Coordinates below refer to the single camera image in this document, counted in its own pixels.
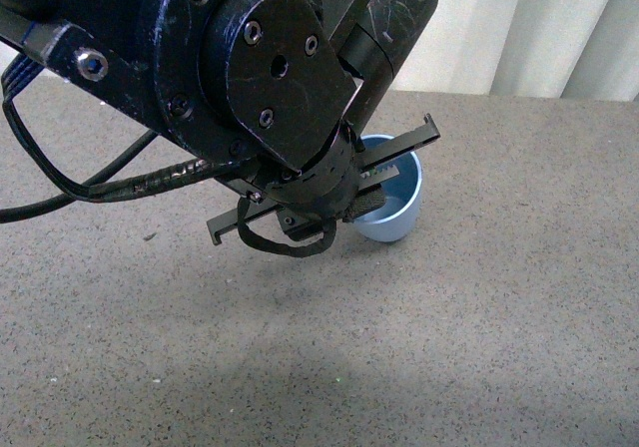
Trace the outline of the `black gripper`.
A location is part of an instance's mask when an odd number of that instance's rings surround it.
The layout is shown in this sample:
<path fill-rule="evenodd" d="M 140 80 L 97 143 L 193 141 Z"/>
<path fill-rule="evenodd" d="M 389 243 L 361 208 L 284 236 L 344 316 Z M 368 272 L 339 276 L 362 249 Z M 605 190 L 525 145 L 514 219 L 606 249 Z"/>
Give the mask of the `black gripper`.
<path fill-rule="evenodd" d="M 396 166 L 377 166 L 416 152 L 440 137 L 431 116 L 421 126 L 397 137 L 357 136 L 348 126 L 329 139 L 323 158 L 296 175 L 266 162 L 253 163 L 219 176 L 240 197 L 238 207 L 207 222 L 215 245 L 224 234 L 238 229 L 248 246 L 270 246 L 272 241 L 252 231 L 250 224 L 275 214 L 294 246 L 329 246 L 336 225 L 354 221 L 384 206 L 381 184 L 399 175 Z"/>

